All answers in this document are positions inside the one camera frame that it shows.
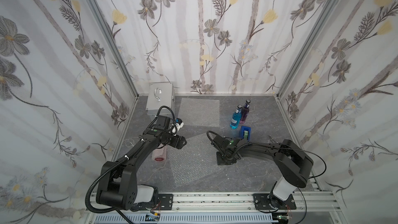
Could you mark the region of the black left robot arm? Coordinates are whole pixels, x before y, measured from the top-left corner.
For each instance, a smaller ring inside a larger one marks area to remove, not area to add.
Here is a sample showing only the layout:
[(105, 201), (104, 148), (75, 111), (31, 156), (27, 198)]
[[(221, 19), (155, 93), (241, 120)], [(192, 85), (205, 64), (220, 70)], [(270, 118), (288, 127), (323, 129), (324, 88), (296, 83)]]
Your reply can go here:
[(157, 148), (171, 146), (182, 149), (187, 141), (177, 133), (183, 126), (180, 118), (157, 116), (143, 131), (140, 141), (116, 161), (106, 162), (100, 176), (89, 187), (86, 208), (97, 214), (116, 210), (130, 210), (149, 202), (155, 194), (153, 186), (138, 186), (137, 171)]

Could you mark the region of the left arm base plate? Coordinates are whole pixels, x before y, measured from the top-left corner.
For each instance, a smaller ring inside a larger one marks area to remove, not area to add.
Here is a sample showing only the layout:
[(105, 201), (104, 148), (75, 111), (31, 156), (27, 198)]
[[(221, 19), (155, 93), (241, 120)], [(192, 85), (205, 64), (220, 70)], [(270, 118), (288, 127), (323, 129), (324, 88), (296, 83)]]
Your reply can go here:
[(171, 211), (173, 207), (173, 194), (157, 194), (149, 202), (134, 204), (130, 210), (136, 211)]

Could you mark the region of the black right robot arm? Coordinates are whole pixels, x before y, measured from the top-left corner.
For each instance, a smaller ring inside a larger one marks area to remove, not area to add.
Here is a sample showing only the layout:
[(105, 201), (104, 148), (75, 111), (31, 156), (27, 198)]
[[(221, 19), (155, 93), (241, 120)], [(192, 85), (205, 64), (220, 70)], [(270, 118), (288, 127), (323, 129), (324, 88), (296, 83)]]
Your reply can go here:
[(217, 150), (219, 165), (232, 165), (244, 157), (273, 161), (282, 177), (276, 182), (271, 195), (284, 202), (296, 189), (306, 187), (314, 165), (312, 158), (291, 140), (272, 144), (243, 142), (216, 136), (211, 145)]

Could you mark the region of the blue tape dispenser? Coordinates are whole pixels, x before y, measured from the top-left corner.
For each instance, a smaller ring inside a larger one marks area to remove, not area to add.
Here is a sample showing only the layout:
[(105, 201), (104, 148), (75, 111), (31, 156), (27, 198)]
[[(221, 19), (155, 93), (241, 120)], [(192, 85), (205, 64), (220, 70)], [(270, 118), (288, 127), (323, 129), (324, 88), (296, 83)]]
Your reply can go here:
[(242, 140), (250, 141), (251, 127), (241, 126), (239, 131), (239, 138)]

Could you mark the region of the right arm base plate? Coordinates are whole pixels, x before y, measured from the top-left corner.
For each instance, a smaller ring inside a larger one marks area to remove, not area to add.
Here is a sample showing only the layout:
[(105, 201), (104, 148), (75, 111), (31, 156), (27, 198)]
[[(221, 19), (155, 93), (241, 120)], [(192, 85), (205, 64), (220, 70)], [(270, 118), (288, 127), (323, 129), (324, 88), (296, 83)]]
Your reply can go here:
[(260, 211), (295, 210), (296, 204), (293, 195), (289, 195), (286, 201), (272, 194), (253, 194), (255, 208)]

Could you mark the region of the blue glass bottle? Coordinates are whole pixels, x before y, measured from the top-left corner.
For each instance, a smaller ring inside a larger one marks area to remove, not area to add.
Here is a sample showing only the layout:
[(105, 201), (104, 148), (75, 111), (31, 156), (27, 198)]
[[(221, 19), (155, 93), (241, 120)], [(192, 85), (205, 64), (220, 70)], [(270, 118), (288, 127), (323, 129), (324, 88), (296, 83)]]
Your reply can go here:
[(242, 106), (238, 105), (235, 112), (232, 115), (232, 119), (230, 122), (230, 128), (231, 129), (237, 129), (240, 119), (241, 119), (241, 110), (242, 110)]

